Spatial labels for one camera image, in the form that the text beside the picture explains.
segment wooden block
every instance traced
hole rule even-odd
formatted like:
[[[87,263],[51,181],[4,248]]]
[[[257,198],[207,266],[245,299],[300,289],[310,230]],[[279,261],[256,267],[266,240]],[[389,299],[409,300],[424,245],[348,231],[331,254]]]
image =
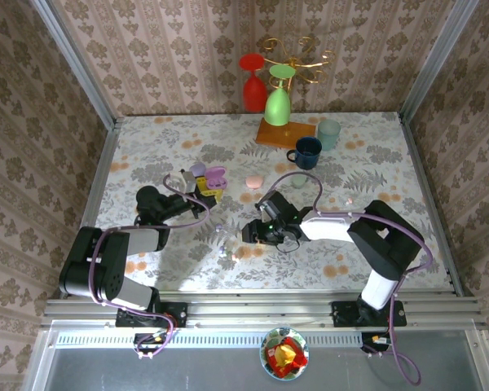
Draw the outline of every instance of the wooden block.
[[[283,126],[273,126],[262,118],[255,142],[272,147],[294,149],[297,140],[305,136],[315,137],[315,125],[289,122]]]

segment small toy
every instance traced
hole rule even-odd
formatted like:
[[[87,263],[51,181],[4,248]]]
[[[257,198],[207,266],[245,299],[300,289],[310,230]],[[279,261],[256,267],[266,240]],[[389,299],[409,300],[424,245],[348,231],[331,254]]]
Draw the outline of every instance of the small toy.
[[[197,177],[196,178],[196,182],[197,182],[197,187],[199,188],[201,194],[205,197],[209,197],[209,196],[214,196],[215,197],[215,200],[217,202],[221,201],[221,197],[222,197],[222,189],[220,190],[210,190],[207,186],[206,186],[206,178],[205,177]]]
[[[227,188],[228,181],[223,177],[226,169],[221,165],[205,171],[206,186],[210,190],[223,190]]]
[[[262,186],[264,178],[261,175],[250,175],[246,177],[246,186],[250,189],[258,189]]]
[[[206,171],[206,166],[198,161],[195,163],[190,169],[189,169],[194,176],[197,177],[204,177],[205,176],[205,171]]]

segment bowl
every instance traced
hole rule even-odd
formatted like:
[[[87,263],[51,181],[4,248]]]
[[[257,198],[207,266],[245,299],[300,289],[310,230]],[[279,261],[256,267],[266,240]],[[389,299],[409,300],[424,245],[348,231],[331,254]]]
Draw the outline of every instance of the bowl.
[[[306,340],[302,337],[301,334],[293,330],[291,327],[278,327],[270,330],[262,339],[261,348],[259,349],[259,358],[261,359],[261,364],[264,370],[274,379],[282,381],[297,379],[300,375],[302,375],[302,373],[306,370],[306,367],[308,366],[308,363],[306,363],[304,367],[294,369],[283,378],[278,377],[274,373],[274,370],[271,368],[270,364],[267,361],[267,349],[270,349],[275,345],[282,343],[283,339],[287,336],[291,337],[295,342],[299,344],[302,352],[304,353],[304,356],[309,362],[310,353],[308,351],[308,344],[306,343]]]

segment table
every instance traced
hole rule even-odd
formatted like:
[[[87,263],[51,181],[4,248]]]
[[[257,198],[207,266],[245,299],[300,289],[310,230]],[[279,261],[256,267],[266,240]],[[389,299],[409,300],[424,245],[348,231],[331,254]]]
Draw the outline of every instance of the table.
[[[172,231],[158,253],[128,258],[126,275],[161,290],[202,292],[212,289],[294,289],[334,292],[361,290],[370,266],[352,243],[315,241],[294,253],[283,254],[265,245],[240,242],[240,230],[259,218],[253,203],[281,175],[297,170],[286,160],[286,150],[254,142],[261,114],[199,116],[137,116],[126,118],[99,209],[97,226],[129,225],[136,216],[135,194],[140,187],[161,185],[170,172],[188,169],[197,161],[207,167],[225,166],[229,184],[221,202],[203,226]],[[410,275],[403,288],[451,291],[438,243],[431,227],[408,145],[396,113],[300,113],[291,121],[317,123],[325,118],[341,124],[335,149],[322,152],[311,173],[324,185],[322,210],[361,209],[381,199],[406,218],[424,237],[435,255],[427,271]],[[263,186],[251,191],[249,175],[260,174]],[[295,189],[289,179],[278,190],[301,208],[311,205],[317,186],[308,181]],[[167,221],[191,222],[184,214]],[[216,232],[215,226],[223,229]],[[237,254],[220,257],[224,245]],[[419,253],[413,265],[424,261]]]

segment yellow object in bowl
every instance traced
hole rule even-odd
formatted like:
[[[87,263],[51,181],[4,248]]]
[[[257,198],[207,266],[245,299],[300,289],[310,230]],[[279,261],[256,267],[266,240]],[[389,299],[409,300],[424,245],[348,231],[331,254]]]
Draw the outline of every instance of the yellow object in bowl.
[[[277,367],[286,367],[291,364],[297,354],[289,345],[278,346],[275,350],[275,360],[277,361]]]

